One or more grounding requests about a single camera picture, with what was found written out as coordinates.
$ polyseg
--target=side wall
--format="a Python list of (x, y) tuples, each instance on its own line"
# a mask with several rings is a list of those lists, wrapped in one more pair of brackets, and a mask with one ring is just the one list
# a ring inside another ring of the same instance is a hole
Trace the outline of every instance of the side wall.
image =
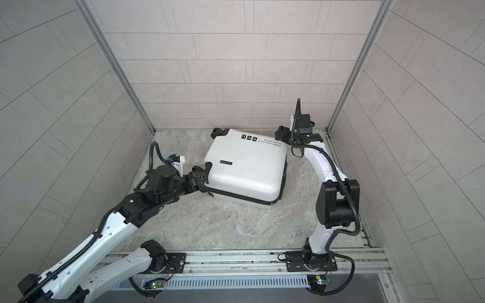
[(0, 293), (126, 193), (150, 131), (70, 0), (0, 1)]
[(408, 302), (485, 298), (484, 19), (396, 0), (331, 134)]
[(381, 1), (86, 1), (155, 128), (328, 125)]

